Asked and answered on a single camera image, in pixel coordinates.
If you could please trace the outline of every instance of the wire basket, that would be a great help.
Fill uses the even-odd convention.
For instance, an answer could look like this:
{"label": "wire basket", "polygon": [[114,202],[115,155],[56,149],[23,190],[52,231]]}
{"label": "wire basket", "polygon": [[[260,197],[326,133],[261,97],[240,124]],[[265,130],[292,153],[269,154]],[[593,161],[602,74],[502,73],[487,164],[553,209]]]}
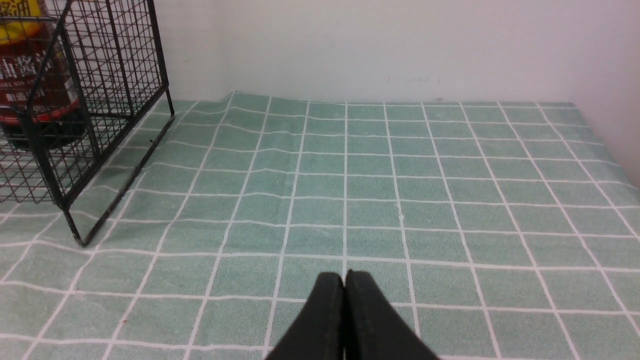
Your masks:
{"label": "wire basket", "polygon": [[[164,93],[166,126],[82,240],[71,204]],[[86,245],[173,118],[153,0],[0,0],[0,202],[53,201]]]}

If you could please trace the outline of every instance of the black wire basket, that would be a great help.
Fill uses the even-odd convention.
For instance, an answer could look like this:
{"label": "black wire basket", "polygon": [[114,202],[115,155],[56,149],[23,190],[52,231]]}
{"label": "black wire basket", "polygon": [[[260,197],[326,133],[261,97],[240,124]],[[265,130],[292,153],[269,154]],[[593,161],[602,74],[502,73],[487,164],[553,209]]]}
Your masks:
{"label": "black wire basket", "polygon": [[[174,119],[153,0],[0,0],[0,202],[53,201],[89,244]],[[171,116],[84,237],[70,207],[166,93]]]}

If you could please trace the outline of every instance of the soy sauce bottle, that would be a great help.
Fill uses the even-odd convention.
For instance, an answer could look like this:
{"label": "soy sauce bottle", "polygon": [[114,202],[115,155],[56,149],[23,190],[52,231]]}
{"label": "soy sauce bottle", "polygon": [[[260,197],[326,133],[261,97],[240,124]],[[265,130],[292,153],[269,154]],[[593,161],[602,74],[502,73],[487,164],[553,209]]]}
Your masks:
{"label": "soy sauce bottle", "polygon": [[[46,149],[57,149],[81,139],[86,119],[79,108],[75,84],[69,74],[60,44],[45,64],[31,108],[26,109],[29,93],[52,39],[52,24],[37,21],[3,21],[3,16],[46,16],[44,0],[0,0],[0,106],[29,111]],[[29,143],[15,111],[0,108],[0,127],[16,149],[27,150]]]}

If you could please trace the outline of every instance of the basket leg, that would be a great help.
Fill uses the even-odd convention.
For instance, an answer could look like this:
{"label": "basket leg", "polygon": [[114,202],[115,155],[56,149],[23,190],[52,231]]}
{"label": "basket leg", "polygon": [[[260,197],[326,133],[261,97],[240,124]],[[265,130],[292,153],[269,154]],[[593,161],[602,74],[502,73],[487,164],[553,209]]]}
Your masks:
{"label": "basket leg", "polygon": [[169,88],[166,88],[166,101],[169,103],[169,111],[171,112],[171,116],[175,116],[175,110],[173,109],[173,101],[171,101],[171,93],[169,92]]}
{"label": "basket leg", "polygon": [[[171,98],[169,97],[168,90],[167,90],[167,98],[169,99],[169,107],[171,108],[171,111],[173,113],[173,104],[171,103]],[[160,143],[160,141],[162,140],[166,132],[169,130],[174,120],[175,120],[175,116],[172,115],[169,118],[169,121],[163,126],[162,130],[160,131],[160,133],[158,134],[154,142],[151,144],[151,146],[149,147],[145,155],[142,157],[140,162],[136,165],[136,168],[133,170],[133,172],[127,179],[127,182],[124,184],[124,186],[122,186],[122,188],[120,189],[116,197],[111,201],[111,204],[109,204],[107,209],[104,211],[102,216],[100,216],[98,221],[96,221],[96,223],[93,225],[91,230],[89,230],[89,233],[84,237],[84,239],[81,239],[80,235],[77,234],[77,229],[75,224],[73,223],[73,219],[71,218],[71,215],[68,214],[67,216],[68,211],[65,213],[65,217],[67,217],[67,222],[71,227],[71,231],[74,234],[74,238],[76,239],[76,242],[80,244],[80,246],[86,247],[87,245],[89,245],[89,243],[91,243],[91,241],[93,240],[95,235],[98,233],[102,225],[104,225],[104,223],[107,221],[109,216],[111,216],[113,210],[116,208],[116,206],[118,206],[118,203],[122,200],[122,197],[124,197],[124,194],[127,193],[127,191],[133,184],[133,181],[136,179],[136,177],[138,176],[142,168],[145,167],[145,164],[147,164],[147,161],[156,150],[156,147],[158,146],[158,144]]]}
{"label": "basket leg", "polygon": [[76,226],[76,222],[74,221],[74,217],[71,215],[71,212],[69,211],[69,208],[63,208],[62,209],[62,213],[65,216],[65,219],[67,219],[67,224],[69,225],[69,229],[71,229],[71,233],[73,233],[74,235],[74,240],[78,243],[78,245],[85,247],[87,246],[87,244],[85,244],[83,242],[82,236],[80,235],[80,232],[78,231],[78,228]]}

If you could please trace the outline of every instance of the bottle label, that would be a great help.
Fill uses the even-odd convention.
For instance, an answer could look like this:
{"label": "bottle label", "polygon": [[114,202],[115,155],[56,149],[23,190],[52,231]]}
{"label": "bottle label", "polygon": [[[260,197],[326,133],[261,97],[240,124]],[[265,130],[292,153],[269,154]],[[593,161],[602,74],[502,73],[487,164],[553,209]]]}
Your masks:
{"label": "bottle label", "polygon": [[[40,16],[38,0],[0,0],[0,15]],[[0,105],[24,111],[45,59],[51,36],[43,22],[0,22]],[[78,107],[77,92],[59,44],[45,64],[29,112],[52,121]],[[14,111],[0,110],[0,122],[19,123]]]}

